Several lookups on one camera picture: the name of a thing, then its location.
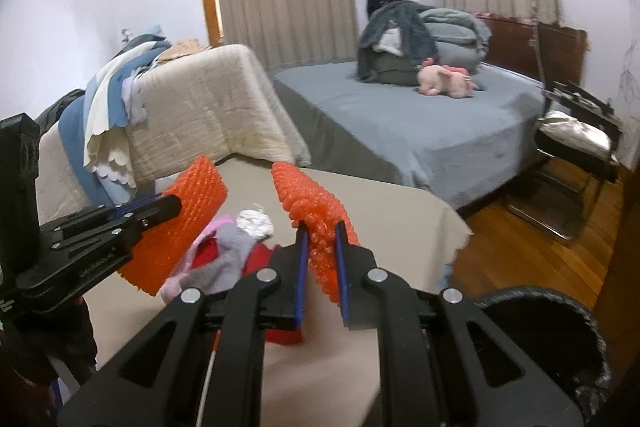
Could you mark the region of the pink plush pig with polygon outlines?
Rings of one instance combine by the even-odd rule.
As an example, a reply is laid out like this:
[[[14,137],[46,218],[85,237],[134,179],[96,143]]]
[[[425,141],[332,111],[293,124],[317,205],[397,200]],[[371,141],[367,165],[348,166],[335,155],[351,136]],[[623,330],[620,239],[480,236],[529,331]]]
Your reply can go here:
[[[447,95],[450,98],[471,98],[480,88],[464,68],[437,65],[425,60],[418,72],[418,92],[426,96]]]

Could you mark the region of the silver seat cushion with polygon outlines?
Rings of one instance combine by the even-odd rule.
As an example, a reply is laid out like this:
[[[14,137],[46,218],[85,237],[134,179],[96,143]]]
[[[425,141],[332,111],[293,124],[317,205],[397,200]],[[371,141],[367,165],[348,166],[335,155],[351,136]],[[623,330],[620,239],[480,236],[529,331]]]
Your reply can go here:
[[[612,153],[612,140],[606,133],[591,124],[551,109],[538,120],[538,130],[572,150],[606,159]]]

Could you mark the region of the pink sock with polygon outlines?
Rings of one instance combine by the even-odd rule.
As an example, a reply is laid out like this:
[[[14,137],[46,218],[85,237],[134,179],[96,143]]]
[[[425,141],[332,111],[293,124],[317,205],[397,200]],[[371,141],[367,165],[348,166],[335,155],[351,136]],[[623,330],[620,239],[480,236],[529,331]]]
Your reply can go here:
[[[198,252],[198,246],[200,246],[205,239],[213,236],[216,230],[226,223],[233,223],[233,218],[230,215],[223,215],[209,221],[201,233],[198,234],[198,237],[194,239],[191,246],[182,255],[169,277],[167,277],[167,280],[160,286],[160,299],[163,300],[165,305],[168,305],[172,299],[179,295],[181,291],[180,281],[190,272],[193,260]]]

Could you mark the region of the red cloth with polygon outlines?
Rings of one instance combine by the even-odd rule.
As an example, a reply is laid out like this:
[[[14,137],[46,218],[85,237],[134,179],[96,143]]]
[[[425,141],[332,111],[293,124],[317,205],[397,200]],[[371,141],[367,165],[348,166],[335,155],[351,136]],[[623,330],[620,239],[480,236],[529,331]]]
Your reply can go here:
[[[263,243],[255,243],[247,258],[242,262],[242,277],[265,268],[269,263],[272,252],[273,249]],[[207,237],[207,239],[198,246],[192,263],[192,269],[200,269],[204,267],[204,265],[210,265],[212,262],[220,260],[221,257],[222,251],[218,245],[216,236]],[[300,329],[296,329],[295,332],[281,332],[269,329],[269,331],[266,332],[266,341],[267,343],[277,343],[277,345],[281,346],[299,345],[299,343],[303,342],[303,334]]]

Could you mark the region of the black office chair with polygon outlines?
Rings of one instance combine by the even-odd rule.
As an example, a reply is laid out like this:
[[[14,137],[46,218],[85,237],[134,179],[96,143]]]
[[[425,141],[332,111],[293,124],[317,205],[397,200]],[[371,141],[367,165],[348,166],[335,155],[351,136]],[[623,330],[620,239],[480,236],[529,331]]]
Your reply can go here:
[[[611,102],[582,87],[587,49],[583,30],[533,21],[532,48],[542,84],[544,105],[536,120],[533,143],[544,161],[560,160],[582,170],[596,186],[572,187],[542,167],[525,171],[506,193],[506,209],[570,243],[585,228],[605,182],[617,179],[616,150],[623,126]]]

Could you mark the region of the stack of grey bedding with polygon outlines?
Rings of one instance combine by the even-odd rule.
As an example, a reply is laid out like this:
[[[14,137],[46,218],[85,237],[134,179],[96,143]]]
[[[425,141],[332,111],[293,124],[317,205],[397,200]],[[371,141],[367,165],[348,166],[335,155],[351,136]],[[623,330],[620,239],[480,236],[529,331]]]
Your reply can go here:
[[[374,63],[387,53],[413,72],[429,58],[437,65],[474,72],[489,51],[491,30],[479,17],[457,9],[393,1],[372,13],[357,46],[357,78],[378,82]]]

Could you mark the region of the dark wooden headboard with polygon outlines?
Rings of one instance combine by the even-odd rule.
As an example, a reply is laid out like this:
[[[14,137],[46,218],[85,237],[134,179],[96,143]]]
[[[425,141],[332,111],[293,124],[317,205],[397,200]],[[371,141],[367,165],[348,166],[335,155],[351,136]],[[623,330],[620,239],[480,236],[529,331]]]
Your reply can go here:
[[[490,13],[476,17],[491,31],[485,63],[537,80],[582,84],[587,31]]]

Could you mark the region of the beige folded quilt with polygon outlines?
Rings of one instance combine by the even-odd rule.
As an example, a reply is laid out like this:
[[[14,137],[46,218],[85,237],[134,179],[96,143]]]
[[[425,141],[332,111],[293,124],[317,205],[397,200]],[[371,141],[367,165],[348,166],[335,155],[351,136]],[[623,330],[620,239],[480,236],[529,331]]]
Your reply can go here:
[[[198,156],[231,155],[307,167],[309,148],[255,53],[230,44],[178,58],[134,82],[145,121],[124,131],[137,186],[133,199]],[[36,180],[38,218],[46,223],[89,206],[112,205],[113,192],[84,165],[85,101],[66,107],[41,138]]]

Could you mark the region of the black lined trash bin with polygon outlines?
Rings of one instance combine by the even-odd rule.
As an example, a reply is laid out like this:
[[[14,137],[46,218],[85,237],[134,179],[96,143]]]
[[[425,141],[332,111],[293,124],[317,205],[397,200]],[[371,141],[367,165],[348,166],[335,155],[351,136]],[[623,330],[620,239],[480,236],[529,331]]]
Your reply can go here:
[[[475,303],[575,401],[585,421],[597,415],[610,394],[612,369],[585,306],[537,286],[503,288]]]

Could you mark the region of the grey bed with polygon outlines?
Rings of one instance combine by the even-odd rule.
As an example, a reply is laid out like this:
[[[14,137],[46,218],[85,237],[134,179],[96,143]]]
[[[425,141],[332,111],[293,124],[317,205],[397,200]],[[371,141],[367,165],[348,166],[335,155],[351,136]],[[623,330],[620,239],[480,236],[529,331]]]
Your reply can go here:
[[[361,82],[352,63],[270,78],[317,170],[420,188],[460,209],[539,158],[541,84],[501,67],[480,65],[472,98]]]

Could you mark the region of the grey sock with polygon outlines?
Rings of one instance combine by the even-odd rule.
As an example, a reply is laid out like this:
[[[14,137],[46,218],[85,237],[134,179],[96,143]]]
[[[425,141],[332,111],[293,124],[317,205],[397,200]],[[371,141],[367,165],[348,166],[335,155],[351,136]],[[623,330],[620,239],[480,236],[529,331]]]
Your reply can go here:
[[[233,223],[216,231],[218,256],[201,268],[192,270],[180,281],[183,291],[196,288],[205,295],[228,291],[241,278],[244,265],[257,241]]]

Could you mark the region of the orange foam net sleeve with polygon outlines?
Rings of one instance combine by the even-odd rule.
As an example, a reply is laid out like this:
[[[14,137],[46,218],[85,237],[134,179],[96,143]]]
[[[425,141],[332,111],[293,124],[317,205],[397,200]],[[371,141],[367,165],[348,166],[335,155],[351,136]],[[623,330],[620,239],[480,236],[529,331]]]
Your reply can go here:
[[[286,162],[271,167],[271,178],[282,208],[294,228],[306,225],[309,231],[310,268],[317,284],[334,303],[338,300],[335,260],[335,227],[343,222],[350,243],[358,237],[342,203],[306,173]],[[129,284],[155,296],[194,239],[212,221],[228,196],[219,171],[208,158],[192,162],[164,195],[176,195],[182,205],[180,215],[142,234],[134,246],[132,259],[117,273]]]

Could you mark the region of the white crumpled tissue ball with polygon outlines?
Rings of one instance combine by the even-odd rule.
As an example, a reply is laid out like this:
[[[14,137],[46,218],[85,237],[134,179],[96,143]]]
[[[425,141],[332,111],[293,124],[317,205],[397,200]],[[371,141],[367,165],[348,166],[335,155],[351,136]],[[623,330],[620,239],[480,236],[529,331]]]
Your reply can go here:
[[[235,224],[257,242],[269,239],[274,233],[271,219],[259,205],[239,211],[235,217]]]

